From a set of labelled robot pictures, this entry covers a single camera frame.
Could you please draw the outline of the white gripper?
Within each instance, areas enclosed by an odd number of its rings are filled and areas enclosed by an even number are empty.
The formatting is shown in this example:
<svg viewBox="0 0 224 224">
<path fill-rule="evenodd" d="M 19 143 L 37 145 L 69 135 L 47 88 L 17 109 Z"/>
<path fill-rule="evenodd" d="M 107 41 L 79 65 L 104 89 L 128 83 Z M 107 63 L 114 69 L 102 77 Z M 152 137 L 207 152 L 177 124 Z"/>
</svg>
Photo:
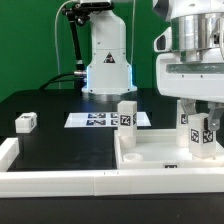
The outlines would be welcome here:
<svg viewBox="0 0 224 224">
<path fill-rule="evenodd" d="M 205 51 L 203 61 L 198 63 L 181 63 L 179 53 L 160 54 L 156 59 L 156 79 L 161 95 L 181 98 L 186 118 L 196 114 L 195 100 L 208 101 L 205 129 L 220 129 L 224 114 L 224 58 L 219 51 Z"/>
</svg>

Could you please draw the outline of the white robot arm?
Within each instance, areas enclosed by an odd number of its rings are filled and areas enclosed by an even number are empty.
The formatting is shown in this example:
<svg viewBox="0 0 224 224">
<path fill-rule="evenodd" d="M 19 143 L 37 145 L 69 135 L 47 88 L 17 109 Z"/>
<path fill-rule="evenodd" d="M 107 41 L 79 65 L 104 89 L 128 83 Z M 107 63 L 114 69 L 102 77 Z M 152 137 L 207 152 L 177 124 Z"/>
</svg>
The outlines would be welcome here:
<svg viewBox="0 0 224 224">
<path fill-rule="evenodd" d="M 78 70 L 86 76 L 82 93 L 105 99 L 134 92 L 131 64 L 126 60 L 125 23 L 114 14 L 114 0 L 70 0 L 62 7 L 71 27 L 91 24 L 92 58 Z M 140 31 L 155 53 L 160 94 L 181 99 L 185 114 L 206 101 L 207 128 L 216 131 L 224 115 L 224 0 L 152 0 L 152 11 L 167 27 L 155 33 L 149 21 Z"/>
</svg>

